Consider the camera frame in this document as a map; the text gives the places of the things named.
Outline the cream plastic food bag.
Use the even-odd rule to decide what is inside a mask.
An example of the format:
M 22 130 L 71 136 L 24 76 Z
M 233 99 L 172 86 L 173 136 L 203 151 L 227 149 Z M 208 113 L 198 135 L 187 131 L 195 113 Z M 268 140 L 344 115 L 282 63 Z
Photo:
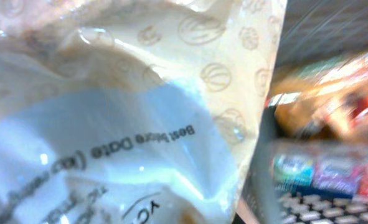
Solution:
M 286 6 L 0 0 L 0 223 L 230 223 Z

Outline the white tissue pack bundle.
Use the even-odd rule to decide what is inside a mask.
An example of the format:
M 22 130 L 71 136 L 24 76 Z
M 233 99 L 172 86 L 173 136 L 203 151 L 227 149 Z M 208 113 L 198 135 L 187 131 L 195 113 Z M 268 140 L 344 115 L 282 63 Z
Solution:
M 368 200 L 368 144 L 276 141 L 269 149 L 277 190 Z

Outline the grey plastic shopping basket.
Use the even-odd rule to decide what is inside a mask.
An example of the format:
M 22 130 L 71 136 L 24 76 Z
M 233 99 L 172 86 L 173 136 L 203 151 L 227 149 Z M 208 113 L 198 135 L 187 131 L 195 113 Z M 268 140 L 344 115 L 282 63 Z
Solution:
M 368 0 L 289 0 L 276 66 L 326 59 L 367 47 Z M 267 172 L 268 144 L 283 136 L 274 111 L 269 108 L 263 112 L 235 223 L 281 223 L 281 209 Z

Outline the orange coffee snack bag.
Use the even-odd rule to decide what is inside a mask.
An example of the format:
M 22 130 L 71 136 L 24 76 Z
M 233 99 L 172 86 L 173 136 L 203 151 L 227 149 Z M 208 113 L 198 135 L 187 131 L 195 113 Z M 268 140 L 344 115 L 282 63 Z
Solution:
M 368 143 L 368 49 L 279 68 L 265 107 L 292 138 Z

